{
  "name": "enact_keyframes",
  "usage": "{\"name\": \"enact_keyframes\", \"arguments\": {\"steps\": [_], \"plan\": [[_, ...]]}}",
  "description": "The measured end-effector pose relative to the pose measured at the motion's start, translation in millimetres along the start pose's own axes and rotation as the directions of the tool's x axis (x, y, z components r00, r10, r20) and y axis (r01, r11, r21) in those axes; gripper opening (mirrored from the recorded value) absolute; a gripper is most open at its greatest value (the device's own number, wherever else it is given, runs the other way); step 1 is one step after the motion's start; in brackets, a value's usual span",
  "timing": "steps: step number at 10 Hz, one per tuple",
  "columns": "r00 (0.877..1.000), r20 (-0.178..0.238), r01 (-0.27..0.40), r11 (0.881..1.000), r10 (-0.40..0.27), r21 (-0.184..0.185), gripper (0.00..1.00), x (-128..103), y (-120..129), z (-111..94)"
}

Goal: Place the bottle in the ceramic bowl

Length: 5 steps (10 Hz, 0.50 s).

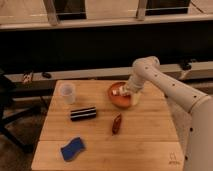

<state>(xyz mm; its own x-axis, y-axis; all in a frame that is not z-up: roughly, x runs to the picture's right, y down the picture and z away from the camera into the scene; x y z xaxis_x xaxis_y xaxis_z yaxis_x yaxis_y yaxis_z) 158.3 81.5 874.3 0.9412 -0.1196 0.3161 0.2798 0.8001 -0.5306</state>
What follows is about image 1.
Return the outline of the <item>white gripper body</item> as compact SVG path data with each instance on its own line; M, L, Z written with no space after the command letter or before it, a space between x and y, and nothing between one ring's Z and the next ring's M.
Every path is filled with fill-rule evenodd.
M128 87L126 86L120 86L118 88L115 88L112 90L112 94L114 96L133 96L135 95L134 91L131 91Z

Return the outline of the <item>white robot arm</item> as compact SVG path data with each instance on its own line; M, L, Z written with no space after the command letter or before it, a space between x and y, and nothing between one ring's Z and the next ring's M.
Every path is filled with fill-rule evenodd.
M136 59L129 80L110 94L115 99L132 96L146 81L157 86L192 116L183 171L213 171L213 98L162 73L159 66L154 56Z

